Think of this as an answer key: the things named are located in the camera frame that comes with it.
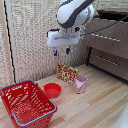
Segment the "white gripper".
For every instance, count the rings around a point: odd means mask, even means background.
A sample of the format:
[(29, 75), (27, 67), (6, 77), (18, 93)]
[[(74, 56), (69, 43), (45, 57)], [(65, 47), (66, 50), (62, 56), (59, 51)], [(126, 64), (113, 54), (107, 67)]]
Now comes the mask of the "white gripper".
[(47, 45), (54, 47), (54, 56), (57, 56), (57, 46), (68, 45), (66, 47), (66, 54), (70, 54), (72, 44), (77, 44), (80, 39), (80, 32), (73, 32), (70, 34), (62, 34), (60, 30), (49, 31), (47, 33)]

